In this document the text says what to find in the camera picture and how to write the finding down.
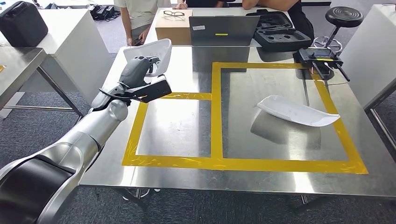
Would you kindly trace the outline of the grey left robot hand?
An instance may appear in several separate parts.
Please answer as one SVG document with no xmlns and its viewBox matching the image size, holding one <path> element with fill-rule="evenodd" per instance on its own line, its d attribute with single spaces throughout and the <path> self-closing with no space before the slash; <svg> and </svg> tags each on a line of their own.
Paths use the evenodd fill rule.
<svg viewBox="0 0 396 224">
<path fill-rule="evenodd" d="M 153 72 L 153 65 L 160 62 L 156 56 L 136 56 L 126 64 L 122 71 L 119 83 L 126 86 L 127 89 L 146 86 L 144 81 L 146 74 Z"/>
</svg>

